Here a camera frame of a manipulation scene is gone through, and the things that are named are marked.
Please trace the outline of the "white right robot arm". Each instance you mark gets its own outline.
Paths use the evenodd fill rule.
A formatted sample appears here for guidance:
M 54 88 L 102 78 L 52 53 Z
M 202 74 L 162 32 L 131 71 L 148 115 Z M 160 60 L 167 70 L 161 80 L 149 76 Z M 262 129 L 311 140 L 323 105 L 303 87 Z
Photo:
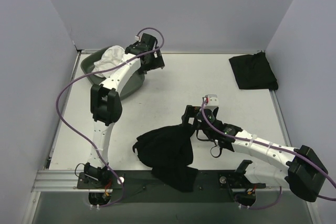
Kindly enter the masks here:
M 246 154 L 265 162 L 255 164 L 244 160 L 227 176 L 234 188 L 278 186 L 289 188 L 302 200 L 315 202 L 325 182 L 328 170 L 315 151 L 308 146 L 300 148 L 282 146 L 252 135 L 242 128 L 222 123 L 216 118 L 214 106 L 187 105 L 182 115 L 182 125 L 193 119 L 193 128 L 202 131 L 206 142 L 214 143 L 220 150 Z

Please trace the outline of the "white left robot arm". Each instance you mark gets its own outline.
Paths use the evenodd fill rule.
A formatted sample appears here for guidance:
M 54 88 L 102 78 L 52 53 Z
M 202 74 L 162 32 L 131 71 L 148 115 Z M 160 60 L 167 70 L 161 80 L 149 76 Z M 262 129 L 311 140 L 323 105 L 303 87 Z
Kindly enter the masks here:
M 108 149 L 112 129 L 122 114 L 120 92 L 135 73 L 144 74 L 165 66 L 157 43 L 154 36 L 143 33 L 135 43 L 126 47 L 114 73 L 99 85 L 91 87 L 93 146 L 84 165 L 84 175 L 96 188 L 105 186 L 112 177 L 112 172 L 107 167 Z

